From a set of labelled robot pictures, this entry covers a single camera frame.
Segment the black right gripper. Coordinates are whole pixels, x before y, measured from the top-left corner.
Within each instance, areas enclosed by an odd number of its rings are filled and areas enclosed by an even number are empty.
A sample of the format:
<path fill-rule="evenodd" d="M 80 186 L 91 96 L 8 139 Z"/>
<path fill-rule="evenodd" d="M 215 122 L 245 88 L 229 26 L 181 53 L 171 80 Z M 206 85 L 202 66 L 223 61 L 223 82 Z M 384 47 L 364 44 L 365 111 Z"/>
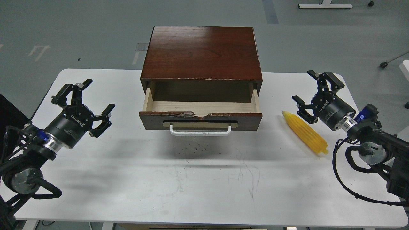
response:
<path fill-rule="evenodd" d="M 298 107 L 297 114 L 309 124 L 317 123 L 320 118 L 332 131 L 336 131 L 339 128 L 339 122 L 346 115 L 356 113 L 355 109 L 336 95 L 345 87 L 345 84 L 332 72 L 319 74 L 308 70 L 307 74 L 316 80 L 317 93 L 311 100 L 311 104 L 305 104 L 299 96 L 292 96 Z M 314 115 L 309 114 L 307 109 L 312 109 Z"/>

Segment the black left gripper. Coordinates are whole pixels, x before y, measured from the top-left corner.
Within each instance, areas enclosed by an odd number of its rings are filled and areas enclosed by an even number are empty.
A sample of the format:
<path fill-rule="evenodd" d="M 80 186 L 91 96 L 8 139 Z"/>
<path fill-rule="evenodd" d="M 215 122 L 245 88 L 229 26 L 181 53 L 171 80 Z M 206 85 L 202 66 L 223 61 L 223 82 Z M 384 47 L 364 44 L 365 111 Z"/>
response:
<path fill-rule="evenodd" d="M 52 104 L 60 106 L 63 111 L 46 128 L 45 132 L 61 141 L 72 149 L 87 131 L 91 137 L 100 137 L 111 126 L 111 111 L 115 104 L 110 103 L 100 115 L 93 116 L 82 100 L 82 92 L 93 80 L 87 79 L 83 83 L 65 84 L 60 91 L 52 96 Z M 67 96 L 72 93 L 71 104 L 67 104 Z M 101 121 L 96 128 L 93 122 Z"/>

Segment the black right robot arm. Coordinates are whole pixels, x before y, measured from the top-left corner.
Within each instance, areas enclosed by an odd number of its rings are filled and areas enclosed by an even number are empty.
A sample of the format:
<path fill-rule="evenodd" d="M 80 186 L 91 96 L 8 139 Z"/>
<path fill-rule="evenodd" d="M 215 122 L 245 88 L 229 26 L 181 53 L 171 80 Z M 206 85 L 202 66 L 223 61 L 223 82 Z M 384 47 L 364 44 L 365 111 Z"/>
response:
<path fill-rule="evenodd" d="M 332 72 L 319 74 L 309 70 L 307 73 L 316 80 L 317 93 L 310 104 L 306 104 L 299 96 L 292 96 L 298 107 L 297 114 L 309 124 L 321 120 L 332 131 L 341 129 L 347 134 L 345 139 L 337 140 L 333 151 L 332 167 L 338 182 L 356 199 L 408 207 L 408 142 L 382 130 L 374 105 L 368 104 L 360 113 L 356 113 L 355 109 L 339 98 L 336 93 L 344 88 L 344 83 Z M 350 144 L 345 154 L 352 169 L 378 174 L 387 182 L 387 192 L 402 198 L 402 201 L 374 200 L 349 189 L 341 181 L 336 169 L 336 153 L 343 143 Z"/>

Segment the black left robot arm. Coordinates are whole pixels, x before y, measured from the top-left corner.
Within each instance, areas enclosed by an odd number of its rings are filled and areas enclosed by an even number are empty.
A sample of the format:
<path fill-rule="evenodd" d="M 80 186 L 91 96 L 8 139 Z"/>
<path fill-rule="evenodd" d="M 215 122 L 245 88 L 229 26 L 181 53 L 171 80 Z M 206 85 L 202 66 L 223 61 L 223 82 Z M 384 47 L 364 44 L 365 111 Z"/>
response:
<path fill-rule="evenodd" d="M 24 128 L 7 126 L 1 154 L 1 179 L 15 196 L 1 199 L 1 229 L 16 228 L 15 213 L 29 199 L 54 199 L 62 191 L 46 181 L 41 167 L 47 160 L 54 160 L 57 152 L 66 147 L 72 149 L 89 132 L 99 137 L 111 126 L 110 116 L 114 104 L 109 104 L 100 115 L 83 104 L 82 93 L 92 83 L 65 84 L 52 96 L 52 103 L 60 106 L 62 112 L 45 128 L 39 129 L 32 122 Z"/>

